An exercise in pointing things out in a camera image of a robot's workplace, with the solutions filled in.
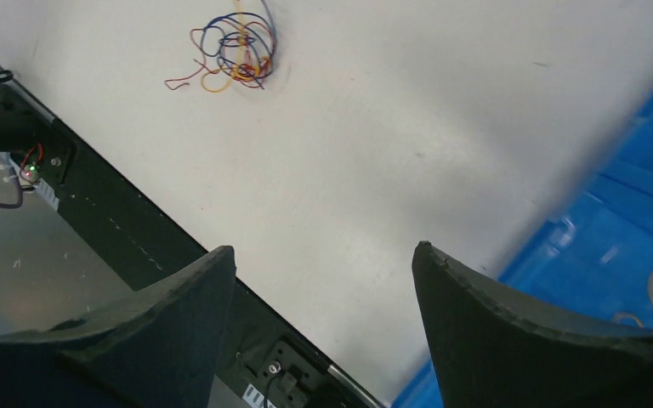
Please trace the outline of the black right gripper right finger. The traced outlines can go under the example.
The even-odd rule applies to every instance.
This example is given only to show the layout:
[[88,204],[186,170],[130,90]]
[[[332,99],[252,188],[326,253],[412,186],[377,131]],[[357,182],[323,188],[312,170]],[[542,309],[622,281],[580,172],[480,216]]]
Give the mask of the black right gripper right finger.
[[412,276],[447,407],[653,407],[653,330],[563,309],[417,244]]

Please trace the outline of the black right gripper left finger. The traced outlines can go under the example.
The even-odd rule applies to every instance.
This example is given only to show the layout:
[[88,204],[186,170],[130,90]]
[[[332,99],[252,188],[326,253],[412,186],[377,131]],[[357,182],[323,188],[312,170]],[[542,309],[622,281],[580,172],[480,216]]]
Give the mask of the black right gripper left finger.
[[0,336],[0,407],[205,407],[236,283],[220,246],[46,331]]

